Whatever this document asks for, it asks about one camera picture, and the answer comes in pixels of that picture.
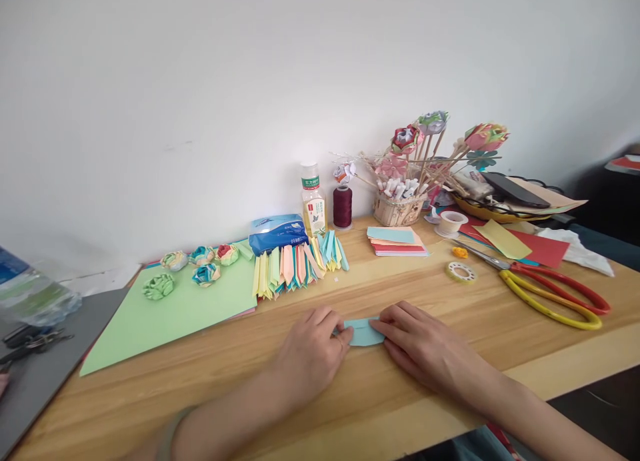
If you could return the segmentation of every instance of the red scissors handle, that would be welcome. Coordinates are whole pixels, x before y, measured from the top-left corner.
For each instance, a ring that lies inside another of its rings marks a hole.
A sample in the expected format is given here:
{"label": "red scissors handle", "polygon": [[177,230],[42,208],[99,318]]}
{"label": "red scissors handle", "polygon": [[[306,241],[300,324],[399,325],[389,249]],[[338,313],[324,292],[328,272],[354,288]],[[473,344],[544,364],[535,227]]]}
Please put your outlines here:
{"label": "red scissors handle", "polygon": [[[592,313],[607,314],[609,311],[611,311],[611,307],[609,306],[609,303],[607,303],[602,296],[597,294],[595,291],[587,288],[584,284],[578,283],[575,279],[569,278],[568,276],[565,276],[562,273],[558,273],[557,271],[552,271],[546,268],[542,268],[540,266],[528,266],[518,262],[514,262],[511,265],[510,270],[516,273],[524,274],[525,276],[528,276],[529,278],[536,280],[538,283],[542,284],[543,286],[546,286],[547,288],[552,290],[554,293],[558,294],[559,296],[562,296],[564,299],[574,302],[575,304],[579,304],[580,306],[588,309]],[[544,274],[549,278],[554,278],[560,282],[563,282],[567,286],[570,286],[576,291],[584,294],[585,298],[587,298],[589,301],[593,303],[593,306],[585,303],[582,300],[579,300],[572,294],[569,294],[568,292],[564,291],[560,286],[553,284],[548,279],[543,278],[542,276],[539,276],[538,274],[536,274],[537,272]]]}

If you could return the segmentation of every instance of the grey folder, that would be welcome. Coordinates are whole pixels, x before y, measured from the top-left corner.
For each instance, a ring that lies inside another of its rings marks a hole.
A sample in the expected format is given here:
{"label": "grey folder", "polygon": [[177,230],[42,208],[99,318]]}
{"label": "grey folder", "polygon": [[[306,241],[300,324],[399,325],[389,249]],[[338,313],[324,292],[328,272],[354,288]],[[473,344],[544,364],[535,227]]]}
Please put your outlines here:
{"label": "grey folder", "polygon": [[[83,299],[82,307],[58,325],[73,334],[43,354],[32,354],[11,366],[9,385],[0,398],[0,460],[6,459],[36,421],[84,354],[107,326],[129,291],[123,288]],[[0,338],[12,326],[0,320]],[[0,343],[0,357],[10,352]]]}

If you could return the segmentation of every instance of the white wall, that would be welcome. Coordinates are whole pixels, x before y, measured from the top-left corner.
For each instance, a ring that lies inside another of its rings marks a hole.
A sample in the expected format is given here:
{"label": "white wall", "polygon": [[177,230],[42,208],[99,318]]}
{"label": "white wall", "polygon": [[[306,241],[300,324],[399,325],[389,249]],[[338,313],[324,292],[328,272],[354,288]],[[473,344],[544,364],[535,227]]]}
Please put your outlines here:
{"label": "white wall", "polygon": [[300,159],[333,189],[329,151],[433,109],[562,185],[640,133],[639,6],[0,0],[0,244],[60,278],[236,240],[299,210]]}

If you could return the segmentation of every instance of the yellow scissors handle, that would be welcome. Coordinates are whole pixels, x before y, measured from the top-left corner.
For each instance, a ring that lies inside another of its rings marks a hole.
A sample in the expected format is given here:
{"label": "yellow scissors handle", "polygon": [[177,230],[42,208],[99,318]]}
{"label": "yellow scissors handle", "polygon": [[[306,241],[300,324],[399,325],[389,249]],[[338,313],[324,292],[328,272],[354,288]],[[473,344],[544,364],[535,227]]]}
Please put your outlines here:
{"label": "yellow scissors handle", "polygon": [[[602,327],[601,319],[598,318],[596,314],[592,313],[588,309],[583,308],[582,306],[579,306],[578,304],[575,304],[560,296],[557,296],[552,292],[544,291],[538,288],[537,286],[527,281],[524,281],[522,278],[520,278],[519,276],[516,276],[515,274],[513,274],[508,270],[502,270],[499,273],[499,275],[504,280],[504,282],[507,283],[507,286],[515,294],[517,294],[520,298],[522,298],[522,300],[525,303],[531,306],[531,308],[541,312],[545,316],[548,316],[549,318],[559,321],[561,323],[568,324],[569,326],[573,326],[574,328],[583,329],[583,330],[597,330]],[[535,294],[539,294],[543,298],[549,299],[551,301],[555,301],[556,303],[562,304],[563,306],[566,306],[567,308],[574,310],[575,312],[584,316],[587,319],[587,322],[572,320],[571,318],[567,318],[565,316],[562,316],[561,314],[551,311],[546,306],[543,306],[542,304],[538,303],[535,299],[531,298],[526,292],[524,292],[520,288],[520,286],[522,286],[524,289],[531,291]]]}

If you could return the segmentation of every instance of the stack of paper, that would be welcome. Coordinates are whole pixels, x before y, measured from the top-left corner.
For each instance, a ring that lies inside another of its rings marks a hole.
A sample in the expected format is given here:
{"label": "stack of paper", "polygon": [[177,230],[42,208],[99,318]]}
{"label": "stack of paper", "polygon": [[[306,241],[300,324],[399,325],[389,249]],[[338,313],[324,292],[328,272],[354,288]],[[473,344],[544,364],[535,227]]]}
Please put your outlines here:
{"label": "stack of paper", "polygon": [[515,201],[512,201],[507,198],[505,204],[512,210],[517,211],[518,213],[531,213],[532,215],[557,215],[558,213],[564,213],[566,211],[572,210],[579,206],[584,205],[587,200],[572,200],[571,198],[567,198],[566,196],[561,195],[556,191],[552,191],[550,189],[543,188],[539,185],[534,185],[529,181],[525,181],[520,178],[511,178],[516,185],[524,188],[525,190],[533,193],[534,195],[542,198],[544,201],[549,203],[551,206],[549,208],[531,208],[519,205]]}
{"label": "stack of paper", "polygon": [[307,288],[336,269],[349,271],[349,263],[335,231],[329,231],[324,237],[309,238],[309,244],[282,246],[257,256],[253,295],[277,299],[283,292]]}
{"label": "stack of paper", "polygon": [[376,256],[429,256],[420,237],[410,227],[369,227],[367,236]]}

